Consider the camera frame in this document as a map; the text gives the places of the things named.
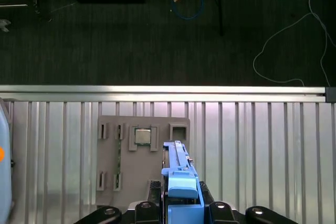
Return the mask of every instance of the screw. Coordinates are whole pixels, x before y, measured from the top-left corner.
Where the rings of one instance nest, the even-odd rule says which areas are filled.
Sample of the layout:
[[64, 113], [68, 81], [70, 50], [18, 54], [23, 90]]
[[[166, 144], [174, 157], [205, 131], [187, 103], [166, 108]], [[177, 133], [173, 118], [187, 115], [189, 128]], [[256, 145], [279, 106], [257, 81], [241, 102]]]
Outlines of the screw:
[[112, 208], [105, 209], [104, 214], [114, 215], [115, 211]]
[[216, 203], [216, 207], [218, 207], [218, 208], [224, 208], [225, 205], [223, 203], [221, 203], [221, 202], [218, 202], [218, 203]]
[[149, 203], [147, 203], [147, 202], [144, 202], [144, 203], [141, 204], [141, 207], [143, 207], [143, 208], [150, 208], [151, 205]]
[[262, 214], [263, 214], [262, 210], [259, 209], [259, 208], [253, 208], [253, 209], [252, 209], [252, 212], [254, 212], [254, 213], [257, 214], [257, 215], [262, 215]]

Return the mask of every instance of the corrugated metal panel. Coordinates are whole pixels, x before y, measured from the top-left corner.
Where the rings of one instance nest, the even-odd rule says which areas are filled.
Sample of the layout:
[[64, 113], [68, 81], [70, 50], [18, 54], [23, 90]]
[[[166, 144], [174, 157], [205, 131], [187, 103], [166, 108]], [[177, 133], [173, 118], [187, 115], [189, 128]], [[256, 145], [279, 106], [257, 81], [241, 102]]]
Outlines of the corrugated metal panel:
[[11, 223], [73, 223], [94, 210], [99, 115], [191, 121], [190, 154], [216, 200], [335, 223], [335, 112], [325, 103], [12, 102]]

